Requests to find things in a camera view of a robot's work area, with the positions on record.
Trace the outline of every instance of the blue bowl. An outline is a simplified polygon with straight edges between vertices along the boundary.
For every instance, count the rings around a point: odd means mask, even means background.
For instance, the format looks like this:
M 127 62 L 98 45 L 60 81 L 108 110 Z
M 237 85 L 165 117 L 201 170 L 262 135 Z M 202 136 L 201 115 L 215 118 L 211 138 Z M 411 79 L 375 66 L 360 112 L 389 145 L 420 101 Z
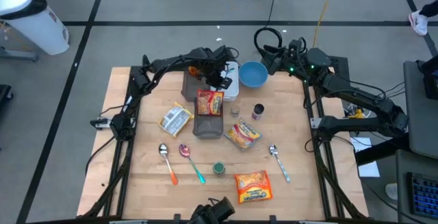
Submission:
M 246 62 L 239 69 L 239 79 L 249 88 L 258 88 L 268 80 L 268 70 L 260 62 Z

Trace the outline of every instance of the metal spoon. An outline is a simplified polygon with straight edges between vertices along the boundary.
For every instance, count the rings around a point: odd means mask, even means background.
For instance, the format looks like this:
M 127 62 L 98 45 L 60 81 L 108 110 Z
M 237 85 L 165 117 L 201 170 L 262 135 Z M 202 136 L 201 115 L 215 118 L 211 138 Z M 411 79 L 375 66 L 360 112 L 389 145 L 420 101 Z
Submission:
M 169 160 L 167 159 L 167 154 L 168 154 L 167 146 L 165 144 L 160 144 L 158 147 L 158 152 L 162 157 L 166 159 L 167 167 L 169 168 L 170 171 L 170 178 L 172 179 L 172 184 L 176 186 L 178 184 L 178 179 L 177 176 L 175 176 L 175 174 L 173 173 L 172 168 L 170 167 Z
M 276 149 L 275 145 L 270 145 L 269 146 L 269 152 L 271 153 L 272 156 L 274 156 L 276 158 L 276 161 L 279 162 L 279 165 L 280 165 L 281 170 L 282 170 L 282 172 L 283 172 L 283 174 L 284 174 L 284 176 L 286 178 L 287 183 L 290 183 L 289 175 L 287 174 L 286 169 L 283 166 L 283 163 L 280 162 L 279 151 L 278 151 L 278 149 Z
M 198 169 L 196 168 L 196 166 L 194 165 L 193 161 L 190 159 L 190 150 L 189 150 L 189 147 L 187 147 L 187 146 L 185 146 L 185 145 L 179 145 L 179 153 L 180 153 L 183 157 L 188 158 L 188 160 L 189 160 L 190 163 L 192 164 L 192 166 L 193 166 L 193 168 L 194 168 L 196 174 L 198 174 L 199 181 L 200 181 L 202 184 L 205 184 L 205 179 L 204 179 L 204 177 L 201 175 L 201 173 L 199 173 L 199 171 L 198 171 Z

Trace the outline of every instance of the orange spoon handle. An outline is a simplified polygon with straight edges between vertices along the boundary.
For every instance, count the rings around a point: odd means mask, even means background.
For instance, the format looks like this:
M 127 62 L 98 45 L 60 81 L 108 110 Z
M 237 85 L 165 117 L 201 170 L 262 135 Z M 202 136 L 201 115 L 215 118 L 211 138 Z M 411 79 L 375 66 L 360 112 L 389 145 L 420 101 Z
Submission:
M 172 168 L 170 167 L 169 160 L 167 160 L 167 158 L 166 158 L 166 162 L 167 162 L 167 167 L 169 168 L 170 171 L 170 178 L 172 179 L 172 184 L 176 186 L 178 184 L 177 176 L 175 176 L 175 174 L 173 173 Z

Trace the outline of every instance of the wooden tabletop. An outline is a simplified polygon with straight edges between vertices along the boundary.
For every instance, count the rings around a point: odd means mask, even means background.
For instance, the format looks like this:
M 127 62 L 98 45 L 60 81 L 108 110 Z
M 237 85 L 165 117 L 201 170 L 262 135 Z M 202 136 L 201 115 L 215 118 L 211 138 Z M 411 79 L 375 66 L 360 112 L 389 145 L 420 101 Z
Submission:
M 103 110 L 121 105 L 125 100 L 130 68 L 113 68 L 109 79 Z M 189 219 L 198 204 L 208 204 L 207 198 L 228 197 L 236 213 L 232 220 L 268 220 L 275 214 L 278 220 L 323 220 L 324 213 L 315 159 L 304 150 L 310 139 L 306 110 L 302 107 L 304 94 L 301 82 L 287 73 L 269 76 L 266 84 L 258 89 L 240 86 L 239 97 L 232 103 L 224 103 L 224 131 L 237 122 L 231 117 L 232 105 L 240 107 L 240 117 L 250 123 L 253 129 L 263 134 L 253 147 L 241 152 L 225 137 L 219 140 L 199 140 L 193 133 L 194 121 L 173 138 L 157 124 L 167 111 L 178 102 L 189 111 L 194 104 L 185 101 L 181 95 L 182 72 L 164 75 L 158 87 L 143 97 L 138 117 L 137 134 L 133 149 L 131 170 L 125 199 L 124 219 L 173 219 L 181 214 Z M 262 103 L 265 111 L 261 120 L 251 118 L 253 107 Z M 339 99 L 323 100 L 326 115 L 343 116 Z M 107 113 L 108 117 L 118 110 Z M 338 136 L 349 139 L 347 133 Z M 112 137 L 109 129 L 96 133 L 93 151 Z M 179 183 L 173 186 L 165 159 L 158 154 L 158 146 L 169 147 L 169 161 Z M 179 144 L 186 144 L 191 150 L 191 159 L 203 174 L 206 184 L 202 185 L 187 158 L 179 155 Z M 289 173 L 288 184 L 282 171 L 268 150 L 275 144 L 279 157 Z M 340 187 L 363 214 L 368 215 L 361 182 L 351 145 L 341 140 L 331 142 L 333 157 Z M 115 142 L 100 152 L 90 163 L 83 187 L 78 214 L 87 212 L 100 197 L 110 176 Z M 214 162 L 225 164 L 226 172 L 217 177 L 212 171 Z M 237 188 L 234 174 L 253 173 L 267 170 L 273 199 L 243 204 L 237 203 Z M 331 214 L 336 216 L 335 202 L 330 186 Z M 115 214 L 119 189 L 114 192 L 112 214 Z

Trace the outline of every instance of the concrete floor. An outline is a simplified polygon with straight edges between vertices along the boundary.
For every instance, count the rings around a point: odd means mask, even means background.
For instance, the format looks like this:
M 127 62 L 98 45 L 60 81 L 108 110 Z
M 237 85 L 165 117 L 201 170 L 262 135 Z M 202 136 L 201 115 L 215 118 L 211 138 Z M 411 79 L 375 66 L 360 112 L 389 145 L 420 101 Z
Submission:
M 271 0 L 101 0 L 97 3 L 95 21 L 118 23 L 97 23 L 98 26 L 91 27 L 90 35 L 86 35 L 85 48 L 80 48 L 95 0 L 47 1 L 62 21 L 72 25 L 68 26 L 70 49 L 55 56 L 40 52 L 40 61 L 36 63 L 0 60 L 0 83 L 11 85 L 15 93 L 0 122 L 0 175 L 3 176 L 0 177 L 0 223 L 16 222 L 67 76 L 78 61 L 77 52 L 83 50 L 83 55 L 27 222 L 75 217 L 84 167 L 96 133 L 89 120 L 95 119 L 101 110 L 112 67 L 140 65 L 144 53 L 150 59 L 166 58 L 195 47 L 214 49 L 222 44 L 237 48 L 241 62 L 258 60 L 253 34 L 260 28 L 257 21 L 267 19 L 271 4 Z M 430 1 L 414 0 L 418 8 Z M 318 20 L 323 4 L 324 0 L 275 0 L 272 21 L 296 24 L 273 27 L 287 31 L 283 32 L 286 42 L 300 36 L 311 42 L 315 27 L 300 24 Z M 321 27 L 318 47 L 330 55 L 347 57 L 351 80 L 391 88 L 403 80 L 404 61 L 428 60 L 430 51 L 425 40 L 416 36 L 409 26 L 369 26 L 367 22 L 406 21 L 409 12 L 407 0 L 331 0 L 325 21 L 363 24 Z M 154 23 L 116 26 L 125 21 Z M 172 26 L 155 23 L 160 21 L 176 23 Z M 244 22 L 225 25 L 227 21 Z M 430 27 L 429 32 L 432 39 L 438 40 L 438 28 Z M 266 35 L 260 41 L 275 42 Z M 12 40 L 0 43 L 7 48 L 22 47 Z M 395 97 L 394 102 L 406 108 L 403 95 Z M 373 144 L 381 142 L 380 138 L 371 138 Z M 395 160 L 381 160 L 378 166 L 381 178 L 365 179 L 365 182 L 389 201 L 383 189 L 385 184 L 396 180 Z M 367 188 L 364 191 L 372 217 L 397 221 L 393 210 Z

